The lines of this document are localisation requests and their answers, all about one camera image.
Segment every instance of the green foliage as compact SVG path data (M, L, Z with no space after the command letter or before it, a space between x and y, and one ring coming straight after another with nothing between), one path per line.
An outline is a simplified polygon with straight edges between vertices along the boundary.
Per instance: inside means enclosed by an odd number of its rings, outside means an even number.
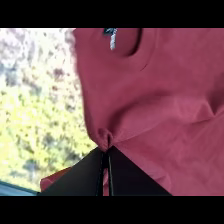
M82 104L66 108L19 87L0 92L0 178L39 190L39 181L78 162L95 147L83 125Z

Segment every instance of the garment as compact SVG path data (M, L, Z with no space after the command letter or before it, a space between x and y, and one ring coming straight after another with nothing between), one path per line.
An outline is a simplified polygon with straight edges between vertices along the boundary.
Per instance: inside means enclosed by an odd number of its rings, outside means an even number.
M89 136L172 195L224 195L224 29L77 28Z

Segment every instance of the outdoor background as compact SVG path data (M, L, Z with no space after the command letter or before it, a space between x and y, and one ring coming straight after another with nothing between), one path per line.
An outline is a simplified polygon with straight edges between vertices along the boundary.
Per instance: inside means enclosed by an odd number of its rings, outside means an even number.
M74 28L0 28L0 180L40 191L77 163L86 134Z

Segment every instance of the shirt tag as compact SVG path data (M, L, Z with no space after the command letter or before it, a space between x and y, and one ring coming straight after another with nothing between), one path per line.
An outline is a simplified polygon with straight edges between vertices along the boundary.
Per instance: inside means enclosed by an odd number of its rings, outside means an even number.
M104 28L103 34L111 36L113 35L116 28Z

